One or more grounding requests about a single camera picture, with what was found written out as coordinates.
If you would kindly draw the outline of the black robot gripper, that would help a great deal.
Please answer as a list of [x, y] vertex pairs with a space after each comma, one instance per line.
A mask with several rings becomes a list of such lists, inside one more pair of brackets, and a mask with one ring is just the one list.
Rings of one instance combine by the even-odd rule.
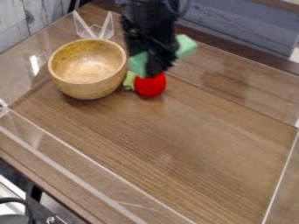
[[168, 70], [177, 59], [173, 24], [180, 15], [180, 0], [126, 0], [120, 24], [128, 55], [146, 51], [145, 78]]

